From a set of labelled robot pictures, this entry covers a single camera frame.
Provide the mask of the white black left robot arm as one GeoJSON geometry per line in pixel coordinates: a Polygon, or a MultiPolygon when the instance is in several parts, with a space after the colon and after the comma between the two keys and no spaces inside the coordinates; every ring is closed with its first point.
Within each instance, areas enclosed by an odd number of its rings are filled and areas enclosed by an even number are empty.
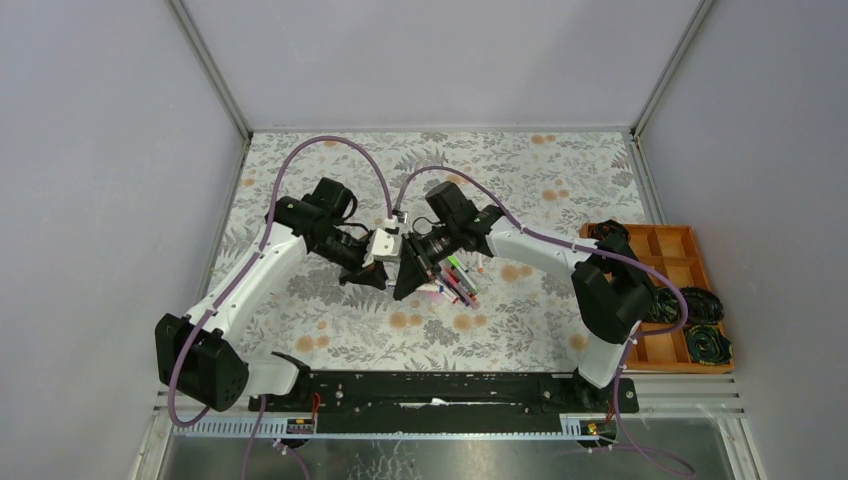
{"type": "Polygon", "coordinates": [[[289,354],[247,357],[236,348],[257,308],[287,274],[313,254],[340,269],[341,285],[383,290],[388,276],[366,261],[369,239],[345,231],[357,199],[343,184],[323,178],[297,200],[282,197],[268,215],[270,232],[201,302],[182,315],[164,315],[154,330],[160,382],[222,412],[243,395],[274,399],[296,411],[310,401],[310,368],[289,354]]]}

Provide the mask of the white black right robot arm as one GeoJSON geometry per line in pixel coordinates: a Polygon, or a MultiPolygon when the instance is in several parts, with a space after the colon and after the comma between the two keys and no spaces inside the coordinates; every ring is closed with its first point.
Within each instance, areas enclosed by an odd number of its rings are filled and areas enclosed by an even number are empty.
{"type": "Polygon", "coordinates": [[[458,250],[514,260],[568,278],[582,322],[589,331],[575,402],[597,412],[613,398],[613,381],[627,342],[646,317],[656,288],[641,269],[625,237],[602,240],[554,237],[520,229],[497,205],[477,208],[457,185],[446,181],[425,197],[438,218],[426,234],[402,237],[393,297],[402,300],[435,279],[440,262],[458,250]]]}

